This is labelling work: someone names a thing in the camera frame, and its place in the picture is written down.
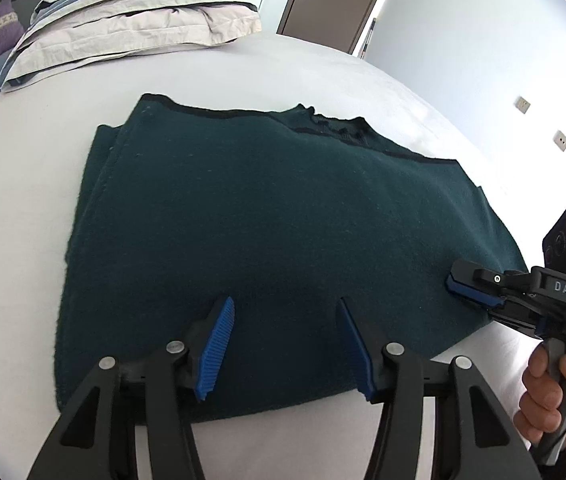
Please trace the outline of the person's right hand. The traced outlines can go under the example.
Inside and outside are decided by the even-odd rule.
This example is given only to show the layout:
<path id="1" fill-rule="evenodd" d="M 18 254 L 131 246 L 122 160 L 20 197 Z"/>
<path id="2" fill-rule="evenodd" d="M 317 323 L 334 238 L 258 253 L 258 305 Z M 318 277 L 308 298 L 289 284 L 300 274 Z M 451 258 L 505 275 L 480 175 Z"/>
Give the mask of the person's right hand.
<path id="1" fill-rule="evenodd" d="M 560 372 L 566 378 L 566 354 L 560 359 Z M 560 426 L 558 408 L 563 400 L 560 384 L 548 374 L 548 352 L 542 344 L 531 353 L 522 384 L 525 392 L 513 417 L 514 426 L 525 440 L 538 444 L 544 434 L 552 434 Z"/>

